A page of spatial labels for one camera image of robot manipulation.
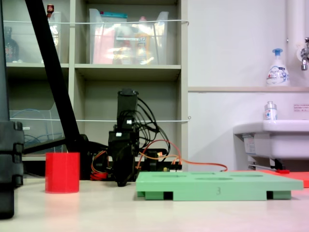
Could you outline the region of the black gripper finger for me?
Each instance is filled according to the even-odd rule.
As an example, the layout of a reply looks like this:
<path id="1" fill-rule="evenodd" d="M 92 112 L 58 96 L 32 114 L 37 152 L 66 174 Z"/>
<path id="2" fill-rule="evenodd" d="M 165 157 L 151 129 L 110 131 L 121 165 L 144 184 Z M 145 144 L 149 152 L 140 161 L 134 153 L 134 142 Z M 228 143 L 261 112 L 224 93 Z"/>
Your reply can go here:
<path id="1" fill-rule="evenodd" d="M 125 181 L 129 181 L 135 173 L 135 150 L 133 146 L 125 149 Z"/>
<path id="2" fill-rule="evenodd" d="M 125 155 L 124 155 L 125 147 L 119 149 L 114 153 L 113 156 L 113 175 L 119 187 L 124 187 L 126 185 L 125 174 L 123 173 L 124 165 L 125 165 Z"/>

